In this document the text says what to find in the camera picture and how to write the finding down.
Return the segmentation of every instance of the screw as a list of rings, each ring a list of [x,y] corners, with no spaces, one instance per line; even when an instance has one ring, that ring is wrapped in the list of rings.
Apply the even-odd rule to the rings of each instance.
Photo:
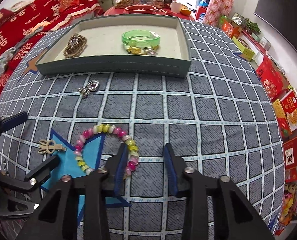
[[[36,184],[36,179],[35,178],[30,179],[30,184],[34,186]]]
[[[71,180],[71,176],[70,175],[64,175],[62,178],[61,178],[61,181],[64,181],[64,182],[68,182]]]
[[[186,167],[186,168],[184,169],[184,171],[185,171],[186,173],[193,173],[193,172],[194,172],[194,168],[192,168],[192,167]]]
[[[224,176],[221,176],[221,177],[220,177],[220,180],[221,180],[222,182],[229,182],[229,181],[230,181],[230,178],[229,178],[228,176],[224,175]]]
[[[107,169],[105,167],[99,167],[97,169],[97,172],[100,173],[100,174],[104,174],[104,173],[107,173]]]

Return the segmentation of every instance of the gray box tray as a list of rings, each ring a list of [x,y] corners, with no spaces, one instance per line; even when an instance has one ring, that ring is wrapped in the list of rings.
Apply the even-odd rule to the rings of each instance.
[[[130,55],[122,33],[149,30],[161,36],[157,56]],[[65,59],[63,51],[74,33],[87,38],[80,57]],[[177,17],[120,14],[80,21],[63,33],[36,63],[42,75],[81,72],[132,72],[184,78],[191,54],[184,29]]]

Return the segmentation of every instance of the beaded bracelet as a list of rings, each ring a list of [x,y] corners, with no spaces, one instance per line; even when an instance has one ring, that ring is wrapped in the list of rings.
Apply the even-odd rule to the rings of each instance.
[[[79,139],[76,141],[75,151],[73,152],[76,155],[75,160],[78,161],[78,166],[81,167],[81,170],[84,171],[87,175],[94,171],[94,169],[90,168],[85,163],[82,157],[82,149],[87,139],[101,132],[113,133],[127,144],[127,147],[129,149],[129,160],[125,168],[125,175],[130,176],[132,174],[132,171],[136,169],[136,165],[139,163],[139,148],[136,146],[135,141],[132,140],[132,137],[128,135],[126,131],[122,130],[122,128],[120,127],[116,127],[115,125],[95,125],[93,128],[89,128],[88,130],[85,130],[83,134],[79,135]]]

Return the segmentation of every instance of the gray plaid tablecloth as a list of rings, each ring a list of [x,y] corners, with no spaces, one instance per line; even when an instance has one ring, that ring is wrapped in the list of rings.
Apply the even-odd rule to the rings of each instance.
[[[51,128],[74,144],[85,128],[115,123],[134,137],[141,158],[125,183],[124,198],[132,206],[108,209],[111,239],[181,238],[185,200],[168,196],[162,158],[168,142],[188,166],[207,176],[230,176],[264,221],[272,222],[282,203],[284,166],[269,99],[250,64],[233,54],[238,48],[220,29],[182,23],[192,54],[185,79],[130,73],[30,72],[22,77],[26,63],[65,29],[43,37],[0,96],[0,115],[29,114],[24,125],[1,136],[0,166],[6,163],[10,176],[23,179],[45,159],[37,153],[37,142],[49,138]],[[77,89],[90,80],[100,81],[99,90],[82,99]],[[118,147],[116,137],[106,137],[102,163]],[[209,199],[213,239],[211,207]]]

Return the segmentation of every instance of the beige hair clip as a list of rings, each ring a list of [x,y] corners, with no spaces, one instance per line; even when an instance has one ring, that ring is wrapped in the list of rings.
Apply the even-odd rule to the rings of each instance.
[[[62,144],[56,144],[54,140],[40,140],[39,154],[52,154],[55,151],[66,151]]]

